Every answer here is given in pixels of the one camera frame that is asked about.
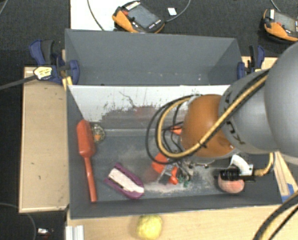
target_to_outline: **gray box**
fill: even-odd
[[[126,54],[132,57],[136,66],[126,59],[128,56],[123,57],[125,52],[118,48],[125,43],[132,44]],[[155,50],[156,44],[159,44],[159,53]],[[209,60],[204,51],[208,50],[206,47],[213,46],[217,49],[214,55],[208,53]],[[137,47],[146,47],[145,53]],[[163,56],[163,48],[169,49],[165,51],[166,56]],[[186,51],[187,62],[190,62],[185,63],[186,67],[181,59],[184,58],[183,51]],[[120,58],[119,63],[110,59],[110,54],[112,58]],[[212,167],[198,168],[188,187],[157,183],[158,175],[146,155],[145,131],[161,105],[189,94],[222,94],[227,84],[236,80],[236,65],[240,58],[234,39],[68,30],[66,56],[67,61],[78,60],[81,66],[79,84],[83,84],[69,86],[67,91],[71,218],[170,213],[281,202],[273,174],[248,183],[240,194],[229,195],[218,189],[213,177],[216,169]],[[184,106],[179,119],[185,112]],[[78,153],[76,125],[81,119],[98,122],[107,134],[92,157],[97,203],[90,203],[84,161]],[[153,133],[149,143],[151,152],[156,154]],[[265,166],[267,162],[266,155],[248,159],[256,168]],[[145,194],[139,200],[127,199],[104,184],[103,180],[116,162],[143,181]]]

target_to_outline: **blue clamp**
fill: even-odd
[[[245,77],[246,75],[253,73],[256,69],[260,69],[261,65],[265,58],[265,53],[263,47],[259,46],[257,47],[257,55],[254,54],[254,48],[252,45],[249,46],[250,50],[250,57],[251,60],[248,60],[248,66],[245,67],[245,64],[243,62],[238,63],[237,67],[237,78],[241,79]]]
[[[71,76],[72,83],[76,85],[79,81],[80,69],[76,60],[71,60],[69,65],[65,64],[61,55],[52,52],[53,40],[35,40],[29,45],[31,57],[35,59],[38,66],[49,66],[52,68],[52,77],[48,81],[62,84],[61,71],[66,71]]]

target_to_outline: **white plastic piece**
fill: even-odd
[[[108,176],[114,182],[129,192],[144,193],[144,188],[136,185],[130,178],[118,169],[113,168]]]
[[[232,156],[230,165],[237,166],[241,171],[241,176],[252,175],[253,164],[248,164],[242,157],[238,156],[237,154],[234,154]]]
[[[76,227],[65,227],[65,239],[66,240],[84,240],[84,226],[79,225]]]
[[[177,12],[176,12],[175,8],[168,8],[168,11],[169,11],[170,16],[176,16],[177,15]]]
[[[274,19],[274,9],[270,10],[270,19]]]

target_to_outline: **orange spoon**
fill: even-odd
[[[88,121],[83,119],[78,123],[77,136],[79,153],[84,158],[85,170],[87,173],[89,184],[90,200],[94,203],[97,201],[97,193],[95,189],[94,176],[90,158],[95,154],[96,147],[93,140],[91,126]]]

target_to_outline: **white sticker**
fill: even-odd
[[[270,19],[274,20],[274,9],[270,10]]]
[[[176,12],[175,8],[168,8],[168,11],[169,11],[170,16],[177,15],[177,12]]]

